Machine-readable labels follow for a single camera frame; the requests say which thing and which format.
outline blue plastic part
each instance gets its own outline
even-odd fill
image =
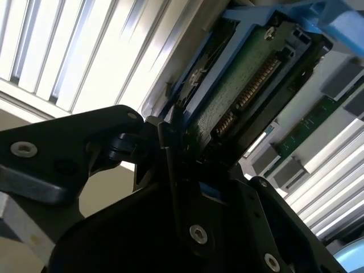
[[[334,257],[347,272],[364,267],[364,238],[345,246]]]
[[[189,75],[189,73],[190,73],[192,67],[194,66],[195,62],[197,61],[198,57],[200,57],[201,52],[203,51],[203,49],[205,48],[206,43],[208,42],[208,40],[211,37],[211,34],[212,34],[212,32],[207,34],[205,39],[202,41],[202,43],[198,47],[198,49],[197,49],[195,55],[193,56],[192,60],[189,62],[189,64],[186,67],[185,71],[183,72],[183,74],[179,78],[178,82],[173,86],[171,99],[170,99],[170,101],[167,102],[167,104],[165,105],[165,107],[163,108],[161,113],[159,114],[159,118],[164,118],[168,114],[169,109],[172,107],[172,104],[175,101],[174,100],[175,96],[177,96],[179,94],[179,92],[181,91],[181,88],[183,86],[183,82],[186,80],[186,77]]]
[[[364,56],[364,18],[342,0],[306,0],[290,5],[236,7],[226,10],[223,17],[240,21],[235,34],[224,51],[202,81],[196,94],[186,107],[184,124],[187,127],[206,102],[236,54],[243,46],[255,26],[265,26],[272,14],[279,11],[298,22],[308,32],[325,33],[338,40],[356,55]],[[173,90],[180,90],[182,82],[193,66],[191,63]]]
[[[212,198],[215,198],[216,200],[222,201],[223,199],[221,193],[218,190],[206,185],[205,183],[200,182],[200,189],[202,193]]]

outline white panel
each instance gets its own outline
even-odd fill
[[[76,24],[81,3],[82,0],[67,0],[64,4],[49,55],[45,62],[44,71],[36,91],[36,95],[45,100],[48,100],[51,96],[53,86]]]
[[[149,0],[143,7],[140,19],[135,22],[127,22],[134,1],[118,2],[73,113],[115,103],[163,2],[164,0]],[[126,24],[133,26],[127,29]]]
[[[27,2],[27,0],[11,1],[0,52],[0,77],[5,80],[10,79]]]
[[[26,91],[35,91],[57,17],[59,3],[57,0],[43,0],[40,3],[19,80],[19,86]]]
[[[9,103],[6,100],[3,100],[2,98],[0,98],[0,109],[7,111],[8,113],[21,118],[24,121],[27,121],[29,123],[36,123],[36,122],[41,122],[44,121],[45,119],[38,117],[35,114],[32,114],[28,111],[25,111],[19,107],[17,107],[14,104]]]
[[[61,118],[70,115],[69,112],[62,110],[54,104],[51,104],[50,102],[45,101],[34,94],[26,92],[5,80],[0,79],[0,90],[5,94],[8,94],[26,104],[29,104],[30,106],[37,108],[38,110],[55,118]]]
[[[173,27],[183,12],[188,0],[173,0],[168,6],[158,30],[155,33],[146,53],[127,86],[119,104],[130,106],[141,112],[140,106],[147,97],[161,69],[165,65],[174,45],[162,50]]]
[[[69,110],[86,71],[112,0],[95,0],[91,13],[82,28],[75,50],[60,86],[57,106]]]

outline black mount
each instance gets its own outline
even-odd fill
[[[98,171],[137,164],[135,192],[70,228],[46,272],[345,272],[268,181],[190,160],[178,127],[158,118],[113,106],[0,140],[0,190],[50,205],[76,201]],[[14,154],[17,142],[37,152]]]

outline black plastic bracket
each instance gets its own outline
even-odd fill
[[[72,202],[91,173],[120,163],[107,157],[111,140],[138,134],[142,125],[136,111],[119,105],[3,131],[0,191],[47,204]],[[18,145],[25,151],[17,152],[19,142],[31,143],[36,151],[29,154],[28,147]]]

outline electronic component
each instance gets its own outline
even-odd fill
[[[279,15],[275,22],[255,28],[192,121],[188,134],[197,141],[188,144],[199,161],[239,160],[327,52],[322,36],[306,34]]]

